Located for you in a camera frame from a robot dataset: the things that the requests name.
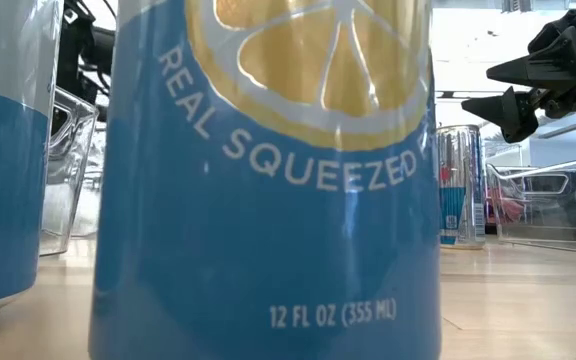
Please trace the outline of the silver blue Red Bull can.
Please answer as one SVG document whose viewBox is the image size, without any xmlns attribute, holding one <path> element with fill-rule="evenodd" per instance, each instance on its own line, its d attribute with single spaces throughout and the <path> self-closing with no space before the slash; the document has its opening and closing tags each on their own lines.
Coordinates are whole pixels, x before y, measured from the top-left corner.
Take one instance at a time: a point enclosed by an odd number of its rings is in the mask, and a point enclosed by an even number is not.
<svg viewBox="0 0 576 360">
<path fill-rule="evenodd" d="M 439 150 L 440 242 L 455 249 L 485 244 L 484 171 L 475 125 L 441 127 Z"/>
</svg>

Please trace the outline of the Spindrift lemon soda can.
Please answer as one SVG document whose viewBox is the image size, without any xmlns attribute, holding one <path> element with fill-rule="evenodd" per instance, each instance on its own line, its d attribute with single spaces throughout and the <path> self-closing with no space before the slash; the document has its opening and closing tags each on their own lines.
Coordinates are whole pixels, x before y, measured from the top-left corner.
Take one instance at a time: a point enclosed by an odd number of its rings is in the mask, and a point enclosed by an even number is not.
<svg viewBox="0 0 576 360">
<path fill-rule="evenodd" d="M 64 0 L 0 0 L 0 310 L 35 283 Z"/>
<path fill-rule="evenodd" d="M 439 360 L 432 0 L 118 0 L 91 360 Z"/>
</svg>

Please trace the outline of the clear plastic bin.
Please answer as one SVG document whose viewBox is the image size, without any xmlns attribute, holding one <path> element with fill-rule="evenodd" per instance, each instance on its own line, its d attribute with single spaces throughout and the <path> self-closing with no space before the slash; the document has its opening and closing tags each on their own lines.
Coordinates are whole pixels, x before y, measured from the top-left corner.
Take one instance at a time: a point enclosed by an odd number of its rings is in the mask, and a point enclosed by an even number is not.
<svg viewBox="0 0 576 360">
<path fill-rule="evenodd" d="M 99 111 L 58 87 L 53 101 L 39 255 L 68 250 Z"/>
<path fill-rule="evenodd" d="M 501 242 L 576 252 L 576 159 L 486 173 Z"/>
</svg>

